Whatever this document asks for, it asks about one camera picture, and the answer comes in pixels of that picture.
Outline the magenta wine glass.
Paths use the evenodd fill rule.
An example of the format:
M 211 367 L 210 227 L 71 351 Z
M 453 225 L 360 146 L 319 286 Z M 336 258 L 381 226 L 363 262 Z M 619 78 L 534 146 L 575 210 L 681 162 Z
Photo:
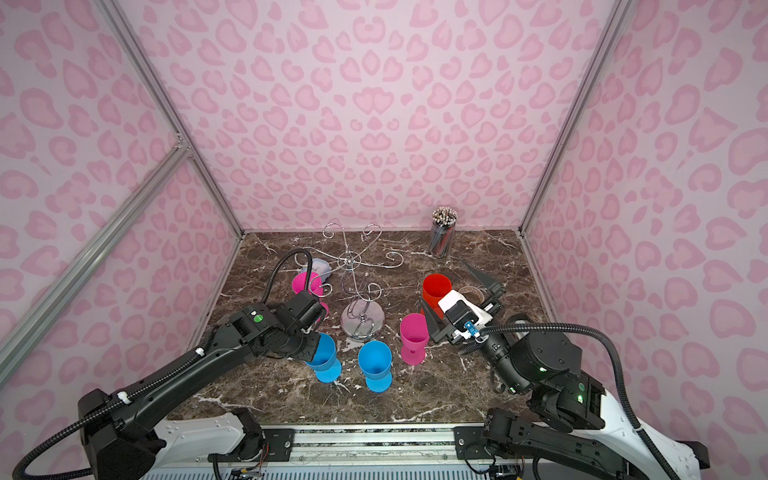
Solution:
M 328 305 L 321 298 L 322 279 L 316 273 L 303 272 L 292 281 L 294 297 L 288 302 L 289 312 L 303 323 L 312 324 L 328 314 Z
M 425 347 L 430 340 L 425 316 L 419 313 L 406 315 L 400 323 L 400 338 L 402 360 L 411 366 L 423 363 Z

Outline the blue wine glass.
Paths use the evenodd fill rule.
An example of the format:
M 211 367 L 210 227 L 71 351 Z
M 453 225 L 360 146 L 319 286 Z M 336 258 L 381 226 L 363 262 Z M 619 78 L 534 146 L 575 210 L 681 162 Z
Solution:
M 342 366 L 336 354 L 337 348 L 334 339 L 321 333 L 315 355 L 310 362 L 306 363 L 315 372 L 316 378 L 321 383 L 333 383 L 340 377 Z
M 358 353 L 358 365 L 365 377 L 365 383 L 374 393 L 383 393 L 392 385 L 392 352 L 380 341 L 369 341 Z

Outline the red wine glass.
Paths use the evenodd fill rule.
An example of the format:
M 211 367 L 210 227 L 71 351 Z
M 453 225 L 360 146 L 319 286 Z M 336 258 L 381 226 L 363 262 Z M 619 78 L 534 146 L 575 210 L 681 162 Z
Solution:
M 422 282 L 422 297 L 439 318 L 444 317 L 439 301 L 452 290 L 451 280 L 442 274 L 430 274 Z

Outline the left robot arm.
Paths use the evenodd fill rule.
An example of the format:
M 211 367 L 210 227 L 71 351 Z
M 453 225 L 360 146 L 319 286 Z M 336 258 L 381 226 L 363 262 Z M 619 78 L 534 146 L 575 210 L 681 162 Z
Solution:
M 177 406 L 227 372 L 251 360 L 275 355 L 309 362 L 326 316 L 320 300 L 302 291 L 275 308 L 248 305 L 212 329 L 195 349 L 121 390 L 94 389 L 78 401 L 81 420 L 107 409 L 80 431 L 96 479 L 138 479 L 169 445 L 155 427 Z

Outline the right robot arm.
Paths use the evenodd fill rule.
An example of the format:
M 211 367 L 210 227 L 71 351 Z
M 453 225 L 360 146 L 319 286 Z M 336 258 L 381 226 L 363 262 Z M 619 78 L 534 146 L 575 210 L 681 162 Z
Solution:
M 491 408 L 474 439 L 457 436 L 460 459 L 517 461 L 484 469 L 492 479 L 540 478 L 543 460 L 595 479 L 699 479 L 710 468 L 705 445 L 673 440 L 638 417 L 607 335 L 578 324 L 533 323 L 524 313 L 500 324 L 494 316 L 504 287 L 468 270 L 488 292 L 480 304 L 443 275 L 424 279 L 421 308 L 429 337 L 461 346 L 464 355 L 480 353 L 506 392 L 529 397 L 526 405 L 539 421 Z

